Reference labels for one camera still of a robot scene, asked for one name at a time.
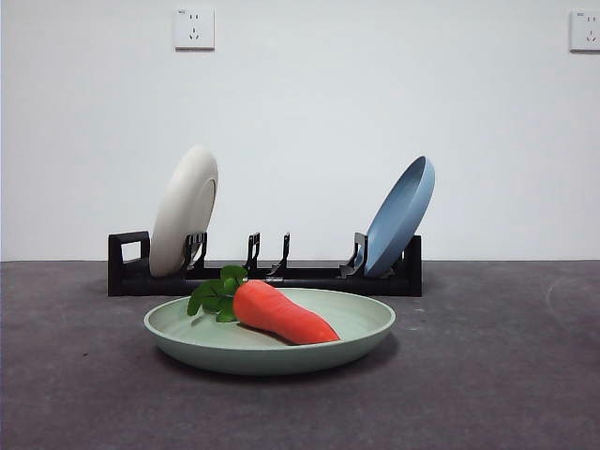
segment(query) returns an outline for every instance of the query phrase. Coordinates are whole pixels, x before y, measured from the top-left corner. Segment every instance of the black dish rack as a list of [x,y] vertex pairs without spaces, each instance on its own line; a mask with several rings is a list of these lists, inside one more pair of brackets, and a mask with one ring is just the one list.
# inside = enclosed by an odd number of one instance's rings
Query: black dish rack
[[[140,243],[140,258],[123,260],[122,246]],[[189,295],[207,279],[219,278],[220,266],[204,260],[208,235],[189,234],[184,243],[185,260],[181,269],[167,277],[152,277],[149,268],[150,236],[148,232],[109,235],[108,295]],[[381,277],[365,277],[368,237],[354,234],[351,258],[337,266],[295,266],[288,261],[290,234],[283,237],[283,257],[264,267],[259,263],[261,235],[251,234],[247,241],[247,259],[243,264],[248,279],[261,279],[276,288],[314,288],[363,295],[422,294],[421,236],[413,236],[398,260]]]

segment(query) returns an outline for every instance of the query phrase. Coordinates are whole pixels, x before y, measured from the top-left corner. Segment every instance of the green leaf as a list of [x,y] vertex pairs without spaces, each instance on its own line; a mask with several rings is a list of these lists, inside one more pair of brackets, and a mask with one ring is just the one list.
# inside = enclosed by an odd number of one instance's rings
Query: green leaf
[[196,294],[196,291],[192,292],[189,300],[187,301],[187,315],[195,316],[198,314],[198,309],[200,309],[202,302],[202,298]]
[[223,309],[217,314],[217,322],[234,322],[237,321],[235,314],[233,314],[232,302],[227,302],[223,305]]
[[239,285],[235,281],[235,278],[227,278],[225,281],[223,281],[223,291],[227,295],[234,295],[238,287]]
[[220,279],[210,279],[201,284],[189,297],[187,302],[187,315],[193,316],[198,313],[200,305],[208,312],[220,310],[218,301],[224,294]]
[[221,280],[223,283],[228,278],[233,278],[237,286],[241,286],[244,278],[248,275],[248,270],[239,265],[226,265],[221,269]]

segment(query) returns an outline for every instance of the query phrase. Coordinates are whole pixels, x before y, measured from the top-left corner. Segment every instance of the electrical socket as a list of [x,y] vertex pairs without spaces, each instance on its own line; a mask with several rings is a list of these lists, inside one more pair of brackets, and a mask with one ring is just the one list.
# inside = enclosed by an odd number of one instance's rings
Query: electrical socket
[[177,9],[172,29],[176,50],[215,49],[215,11],[211,8]]
[[571,52],[600,52],[600,11],[571,11]]

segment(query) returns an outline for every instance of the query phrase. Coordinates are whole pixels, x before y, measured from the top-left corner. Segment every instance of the green plate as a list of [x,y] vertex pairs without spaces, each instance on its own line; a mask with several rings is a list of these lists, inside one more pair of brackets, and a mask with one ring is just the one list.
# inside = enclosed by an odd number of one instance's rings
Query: green plate
[[189,297],[155,307],[143,323],[162,351],[191,366],[244,375],[283,375],[332,368],[360,358],[385,338],[396,319],[389,306],[362,295],[280,290],[327,320],[340,340],[289,345],[239,322],[218,323],[214,314],[189,317]]

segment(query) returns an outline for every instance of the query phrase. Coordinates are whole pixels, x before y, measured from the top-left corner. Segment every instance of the carrot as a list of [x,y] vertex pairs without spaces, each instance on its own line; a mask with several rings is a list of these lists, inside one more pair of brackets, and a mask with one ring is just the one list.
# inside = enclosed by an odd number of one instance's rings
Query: carrot
[[296,305],[264,281],[252,279],[233,296],[233,313],[241,323],[272,331],[295,344],[316,344],[339,340],[338,334],[321,316]]

